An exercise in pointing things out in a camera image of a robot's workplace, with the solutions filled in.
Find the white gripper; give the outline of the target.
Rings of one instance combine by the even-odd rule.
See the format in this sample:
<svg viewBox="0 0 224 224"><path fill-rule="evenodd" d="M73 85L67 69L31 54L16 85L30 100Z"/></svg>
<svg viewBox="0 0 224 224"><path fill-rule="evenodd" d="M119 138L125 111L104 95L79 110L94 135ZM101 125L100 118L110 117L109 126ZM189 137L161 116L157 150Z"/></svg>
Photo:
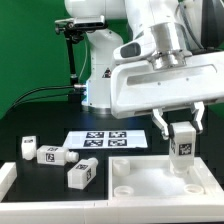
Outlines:
<svg viewBox="0 0 224 224"><path fill-rule="evenodd" d="M112 115L120 119L152 112L152 121L168 140L163 111L192 104L192 125L201 134L204 104L224 102L224 52L187 57L186 63L164 70L154 70L147 60L117 66L111 75Z"/></svg>

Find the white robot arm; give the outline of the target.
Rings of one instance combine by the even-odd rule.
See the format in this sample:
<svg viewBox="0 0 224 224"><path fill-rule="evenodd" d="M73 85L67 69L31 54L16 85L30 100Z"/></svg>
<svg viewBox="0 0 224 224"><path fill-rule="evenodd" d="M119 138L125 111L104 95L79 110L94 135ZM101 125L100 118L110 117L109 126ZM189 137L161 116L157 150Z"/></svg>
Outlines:
<svg viewBox="0 0 224 224"><path fill-rule="evenodd" d="M165 139L162 114L189 108L185 126L203 130L204 106L224 101L224 51L207 53L203 0L64 0L68 28L90 42L83 108L116 118L150 114Z"/></svg>

